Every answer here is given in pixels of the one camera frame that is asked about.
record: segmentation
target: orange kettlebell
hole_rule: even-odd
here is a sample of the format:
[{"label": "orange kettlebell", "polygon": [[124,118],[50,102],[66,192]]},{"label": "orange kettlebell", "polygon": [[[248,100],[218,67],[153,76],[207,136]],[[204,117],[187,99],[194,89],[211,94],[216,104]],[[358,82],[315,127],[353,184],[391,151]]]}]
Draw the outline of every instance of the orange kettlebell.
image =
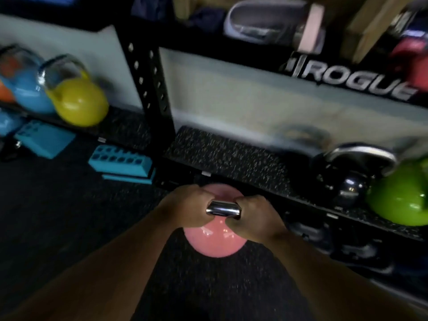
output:
[{"label": "orange kettlebell", "polygon": [[[21,64],[13,56],[5,55],[0,61],[0,75],[10,78],[15,75],[16,70],[21,68]],[[0,81],[0,101],[15,102],[12,91]]]}]

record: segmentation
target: person's left hand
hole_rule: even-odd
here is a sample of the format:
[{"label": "person's left hand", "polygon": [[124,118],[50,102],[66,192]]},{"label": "person's left hand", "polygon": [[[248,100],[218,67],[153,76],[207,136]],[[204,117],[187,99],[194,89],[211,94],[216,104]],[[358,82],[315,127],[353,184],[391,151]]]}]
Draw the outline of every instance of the person's left hand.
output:
[{"label": "person's left hand", "polygon": [[198,185],[186,185],[176,188],[157,206],[175,228],[195,228],[206,225],[214,219],[206,209],[214,199],[214,194]]}]

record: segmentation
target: person's left arm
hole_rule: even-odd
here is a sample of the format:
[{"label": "person's left arm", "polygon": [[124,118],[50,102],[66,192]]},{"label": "person's left arm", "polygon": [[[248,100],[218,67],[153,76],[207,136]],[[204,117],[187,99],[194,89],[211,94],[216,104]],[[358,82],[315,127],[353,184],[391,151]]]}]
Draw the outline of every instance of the person's left arm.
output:
[{"label": "person's left arm", "polygon": [[197,185],[177,188],[144,219],[65,270],[1,321],[131,319],[171,233],[213,219],[214,195]]}]

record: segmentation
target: hand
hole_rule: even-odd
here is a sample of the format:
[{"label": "hand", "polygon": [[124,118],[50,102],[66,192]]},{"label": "hand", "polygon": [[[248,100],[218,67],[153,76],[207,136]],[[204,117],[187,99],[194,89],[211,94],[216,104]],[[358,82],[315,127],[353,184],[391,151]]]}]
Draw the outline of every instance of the hand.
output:
[{"label": "hand", "polygon": [[201,227],[214,219],[206,213],[213,199],[214,194],[198,185],[186,185],[167,195],[156,209],[165,214],[175,228]]},{"label": "hand", "polygon": [[287,232],[277,211],[263,196],[236,199],[241,207],[241,218],[227,218],[226,225],[240,237],[265,244]]}]

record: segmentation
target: yellow kettlebell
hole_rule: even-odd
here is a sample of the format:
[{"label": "yellow kettlebell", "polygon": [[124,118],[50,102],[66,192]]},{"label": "yellow kettlebell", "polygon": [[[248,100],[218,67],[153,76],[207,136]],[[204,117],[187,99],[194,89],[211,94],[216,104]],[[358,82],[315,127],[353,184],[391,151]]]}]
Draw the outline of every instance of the yellow kettlebell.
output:
[{"label": "yellow kettlebell", "polygon": [[[65,64],[74,64],[80,76],[65,79],[57,86],[48,82],[48,71]],[[104,92],[90,78],[83,64],[69,54],[60,55],[42,64],[37,80],[52,100],[56,112],[66,122],[80,126],[94,126],[101,122],[108,112],[108,101]]]}]

